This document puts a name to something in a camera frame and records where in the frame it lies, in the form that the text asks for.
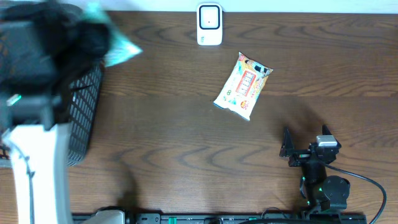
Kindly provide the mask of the white barcode scanner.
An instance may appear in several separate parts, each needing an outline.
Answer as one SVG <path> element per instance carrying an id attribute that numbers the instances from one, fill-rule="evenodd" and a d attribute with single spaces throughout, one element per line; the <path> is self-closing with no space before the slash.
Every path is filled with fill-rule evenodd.
<path id="1" fill-rule="evenodd" d="M 197 7 L 197 44 L 220 45 L 223 40 L 223 10 L 217 3 L 202 3 Z"/>

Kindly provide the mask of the teal wipes pouch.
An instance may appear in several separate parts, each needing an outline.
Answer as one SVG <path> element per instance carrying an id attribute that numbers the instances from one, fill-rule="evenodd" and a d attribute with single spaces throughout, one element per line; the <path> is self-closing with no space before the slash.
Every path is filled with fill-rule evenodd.
<path id="1" fill-rule="evenodd" d="M 142 49 L 119 30 L 99 3 L 89 2 L 83 10 L 82 18 L 90 22 L 103 23 L 110 29 L 110 49 L 104 56 L 105 67 L 127 62 L 142 53 Z"/>

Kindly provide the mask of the grey plastic shopping basket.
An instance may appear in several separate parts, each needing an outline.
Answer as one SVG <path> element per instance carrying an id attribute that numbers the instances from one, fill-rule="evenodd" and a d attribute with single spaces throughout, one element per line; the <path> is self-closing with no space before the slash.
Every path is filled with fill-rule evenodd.
<path id="1" fill-rule="evenodd" d="M 104 63 L 98 62 L 90 71 L 69 85 L 71 99 L 68 110 L 55 112 L 60 116 L 60 121 L 67 118 L 72 125 L 67 159 L 69 166 L 81 163 L 88 151 L 103 77 Z M 33 112 L 25 113 L 22 108 L 14 111 L 6 104 L 6 97 L 12 93 L 40 93 L 40 87 L 36 84 L 18 83 L 17 80 L 1 76 L 1 130 L 13 129 L 18 124 L 42 124 L 40 108 L 35 107 Z"/>

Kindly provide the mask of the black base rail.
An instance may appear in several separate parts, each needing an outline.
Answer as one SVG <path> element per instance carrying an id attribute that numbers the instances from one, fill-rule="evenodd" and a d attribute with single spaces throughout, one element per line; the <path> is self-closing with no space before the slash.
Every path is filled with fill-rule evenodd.
<path id="1" fill-rule="evenodd" d="M 233 224 L 248 222 L 251 220 L 262 220 L 270 221 L 271 219 L 294 219 L 291 214 L 281 214 L 281 213 L 267 213 L 265 215 L 162 215 L 159 213 L 137 213 L 137 214 L 127 214 L 125 223 L 133 224 L 204 224 L 204 223 L 223 223 L 223 224 Z M 366 217 L 364 215 L 316 215 L 310 216 L 310 219 L 316 223 L 357 223 L 363 224 L 367 223 Z"/>

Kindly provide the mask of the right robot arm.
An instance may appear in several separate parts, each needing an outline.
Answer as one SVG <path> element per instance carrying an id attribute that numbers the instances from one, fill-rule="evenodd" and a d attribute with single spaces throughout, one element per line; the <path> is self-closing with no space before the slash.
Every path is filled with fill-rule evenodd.
<path id="1" fill-rule="evenodd" d="M 301 168 L 300 191 L 311 212 L 340 212 L 347 208 L 350 182 L 326 173 L 327 165 L 336 160 L 340 148 L 341 144 L 325 125 L 307 149 L 296 149 L 289 129 L 284 129 L 279 156 L 287 157 L 290 167 Z"/>

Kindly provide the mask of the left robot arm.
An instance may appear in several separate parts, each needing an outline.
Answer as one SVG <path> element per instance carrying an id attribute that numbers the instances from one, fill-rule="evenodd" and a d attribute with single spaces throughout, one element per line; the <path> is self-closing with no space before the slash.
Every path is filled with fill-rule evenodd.
<path id="1" fill-rule="evenodd" d="M 71 223 L 68 152 L 75 83 L 103 64 L 110 31 L 58 1 L 1 4 L 1 141 L 19 223 Z"/>

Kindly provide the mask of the yellow wet wipes pack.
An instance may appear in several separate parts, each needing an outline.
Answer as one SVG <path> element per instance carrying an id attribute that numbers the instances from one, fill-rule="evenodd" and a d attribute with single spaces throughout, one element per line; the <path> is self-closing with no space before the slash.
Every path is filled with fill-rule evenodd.
<path id="1" fill-rule="evenodd" d="M 239 52 L 233 71 L 213 104 L 249 121 L 259 95 L 272 72 L 272 68 Z"/>

